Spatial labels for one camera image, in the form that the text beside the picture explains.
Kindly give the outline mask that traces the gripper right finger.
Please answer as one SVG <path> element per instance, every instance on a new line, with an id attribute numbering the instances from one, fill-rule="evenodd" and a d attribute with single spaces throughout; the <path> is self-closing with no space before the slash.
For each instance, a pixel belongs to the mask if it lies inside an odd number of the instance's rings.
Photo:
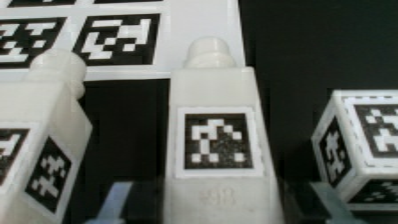
<path id="1" fill-rule="evenodd" d="M 309 185 L 330 215 L 325 224 L 368 224 L 355 218 L 330 185 L 325 182 L 311 182 Z"/>

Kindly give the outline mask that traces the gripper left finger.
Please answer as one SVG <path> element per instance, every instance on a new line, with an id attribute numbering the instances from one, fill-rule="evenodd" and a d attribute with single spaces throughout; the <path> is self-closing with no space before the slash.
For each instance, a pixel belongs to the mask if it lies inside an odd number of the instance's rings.
<path id="1" fill-rule="evenodd" d="M 131 182 L 115 182 L 112 184 L 98 216 L 87 221 L 87 224 L 126 224 L 121 213 L 131 186 Z"/>

